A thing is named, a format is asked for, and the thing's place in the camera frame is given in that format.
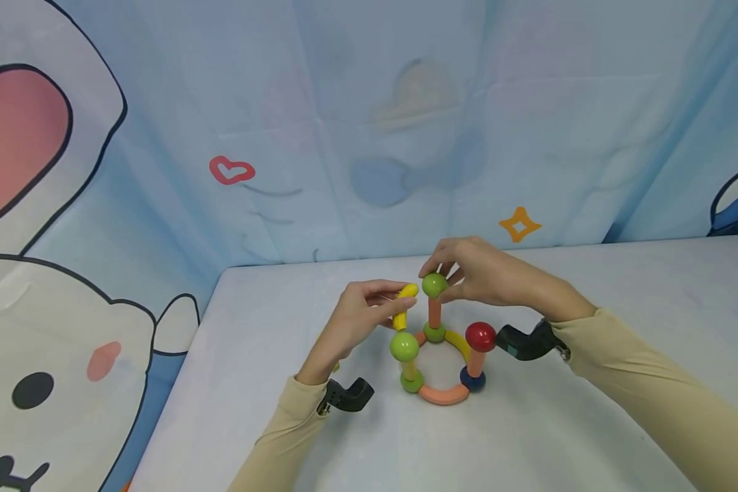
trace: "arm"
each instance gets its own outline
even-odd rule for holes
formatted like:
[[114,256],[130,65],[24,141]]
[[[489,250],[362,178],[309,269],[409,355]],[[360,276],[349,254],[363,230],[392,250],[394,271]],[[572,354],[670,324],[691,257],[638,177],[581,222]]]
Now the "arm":
[[539,311],[569,346],[572,371],[626,410],[698,490],[738,492],[738,410],[732,405],[566,281],[481,238],[443,239],[420,276],[438,265],[447,275],[455,263],[459,269],[438,300]]
[[702,492],[738,492],[738,410],[611,312],[552,323],[569,365],[621,406]]
[[415,305],[414,297],[394,298],[405,285],[370,280],[354,282],[344,289],[301,371],[287,379],[271,421],[228,492],[292,491],[303,461],[327,419],[328,408],[320,403],[333,367],[375,327],[391,327],[391,316]]

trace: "orange star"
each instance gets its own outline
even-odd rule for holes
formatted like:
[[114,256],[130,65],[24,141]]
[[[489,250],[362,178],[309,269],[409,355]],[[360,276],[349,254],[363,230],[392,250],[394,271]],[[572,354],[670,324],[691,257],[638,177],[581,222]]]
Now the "orange star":
[[[526,235],[541,229],[540,223],[535,223],[528,217],[528,211],[525,210],[525,207],[517,207],[512,217],[498,223],[500,227],[508,231],[508,235],[512,237],[514,243],[519,243]],[[518,230],[516,224],[521,224],[521,229]]]

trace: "hand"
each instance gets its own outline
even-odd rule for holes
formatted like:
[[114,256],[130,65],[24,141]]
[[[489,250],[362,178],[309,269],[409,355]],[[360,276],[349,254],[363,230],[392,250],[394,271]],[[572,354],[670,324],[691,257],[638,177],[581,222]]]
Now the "hand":
[[437,271],[438,266],[440,273],[448,276],[454,264],[459,268],[448,278],[450,287],[437,299],[442,303],[467,299],[490,305],[522,305],[553,322],[589,317],[597,309],[565,280],[477,236],[441,239],[419,276]]
[[391,316],[415,306],[415,297],[396,298],[405,282],[351,282],[339,296],[323,332],[312,347],[296,379],[307,385],[324,383],[331,370],[353,348],[367,340],[378,325],[393,327]]

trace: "wrist mount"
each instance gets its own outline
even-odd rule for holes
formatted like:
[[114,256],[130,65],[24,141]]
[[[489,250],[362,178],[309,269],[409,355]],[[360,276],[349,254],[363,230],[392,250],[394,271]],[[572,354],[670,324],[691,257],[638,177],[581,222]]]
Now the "wrist mount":
[[354,411],[363,410],[372,395],[374,395],[374,388],[364,378],[355,379],[348,389],[344,389],[333,379],[328,379],[325,397],[320,407],[325,410],[328,406],[332,406],[335,409],[354,413]]
[[530,335],[505,325],[495,337],[495,345],[510,353],[518,361],[533,361],[555,349],[564,361],[571,358],[571,350],[552,331],[549,321],[541,320]]

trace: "red ball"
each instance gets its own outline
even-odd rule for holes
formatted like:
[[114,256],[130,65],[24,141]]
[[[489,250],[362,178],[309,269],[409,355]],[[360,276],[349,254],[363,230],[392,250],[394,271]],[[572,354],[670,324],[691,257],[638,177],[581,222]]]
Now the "red ball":
[[476,321],[467,327],[465,339],[467,345],[476,352],[489,352],[495,348],[497,332],[492,325],[483,321]]

